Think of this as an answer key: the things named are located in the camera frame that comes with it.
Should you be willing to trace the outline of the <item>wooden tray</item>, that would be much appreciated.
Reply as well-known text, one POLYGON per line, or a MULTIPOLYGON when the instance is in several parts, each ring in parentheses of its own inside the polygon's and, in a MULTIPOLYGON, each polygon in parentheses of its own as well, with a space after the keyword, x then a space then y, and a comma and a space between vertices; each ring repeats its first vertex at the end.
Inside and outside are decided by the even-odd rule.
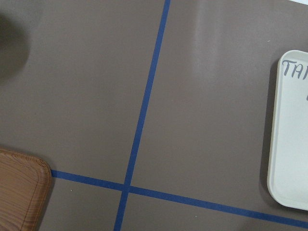
POLYGON ((34 231, 51 185, 51 170, 41 158, 1 148, 0 229, 34 231))

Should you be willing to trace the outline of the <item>cream bear tray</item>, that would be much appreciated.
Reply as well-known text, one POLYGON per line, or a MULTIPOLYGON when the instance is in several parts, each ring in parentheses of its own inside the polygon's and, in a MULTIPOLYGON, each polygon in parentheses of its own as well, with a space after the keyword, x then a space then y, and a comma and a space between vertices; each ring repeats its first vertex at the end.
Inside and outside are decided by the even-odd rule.
POLYGON ((308 54, 290 50, 278 61, 268 190, 279 204, 308 208, 308 54))

